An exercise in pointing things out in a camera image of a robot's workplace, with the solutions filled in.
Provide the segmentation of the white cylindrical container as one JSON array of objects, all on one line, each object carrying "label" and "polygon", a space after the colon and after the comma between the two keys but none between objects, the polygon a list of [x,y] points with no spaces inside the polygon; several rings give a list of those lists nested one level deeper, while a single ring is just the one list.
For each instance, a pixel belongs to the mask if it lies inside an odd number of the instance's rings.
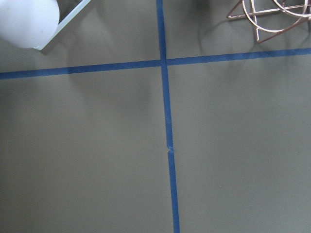
[{"label": "white cylindrical container", "polygon": [[41,46],[53,36],[59,18],[55,0],[2,0],[0,38],[19,48]]}]

